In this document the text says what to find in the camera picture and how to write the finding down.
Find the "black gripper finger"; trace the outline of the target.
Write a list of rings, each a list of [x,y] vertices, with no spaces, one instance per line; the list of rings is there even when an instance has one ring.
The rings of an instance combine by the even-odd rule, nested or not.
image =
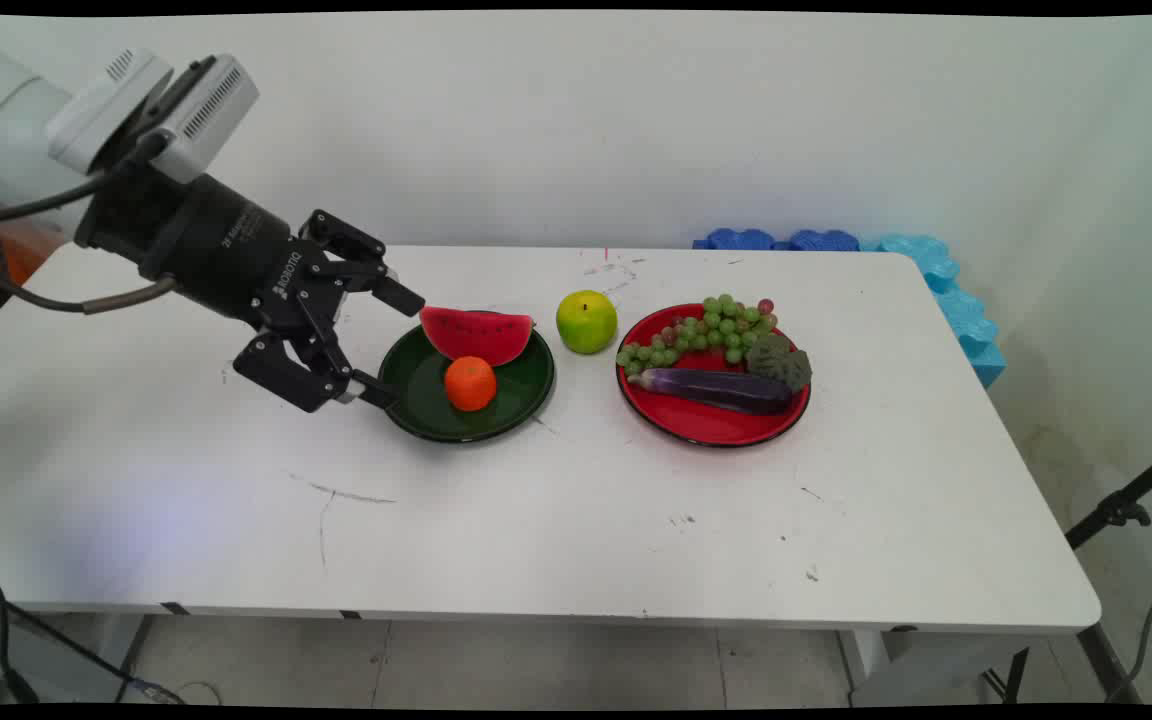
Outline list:
[[[334,320],[311,297],[271,300],[271,325],[238,351],[233,369],[247,381],[273,393],[289,406],[316,414],[326,402],[355,400],[389,409],[397,389],[353,365],[342,348]]]
[[[316,210],[301,225],[300,238],[323,255],[308,265],[306,276],[347,293],[370,293],[406,316],[420,314],[426,301],[397,281],[385,255],[387,247],[328,211]]]

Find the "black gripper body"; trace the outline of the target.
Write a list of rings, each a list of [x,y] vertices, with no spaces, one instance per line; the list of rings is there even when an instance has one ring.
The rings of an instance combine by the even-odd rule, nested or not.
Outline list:
[[[175,291],[223,318],[305,333],[303,306],[335,323],[344,304],[344,287],[311,276],[329,264],[335,223],[316,209],[294,229],[209,174],[177,183],[145,167],[92,197],[74,241],[124,258],[147,281],[172,276]]]

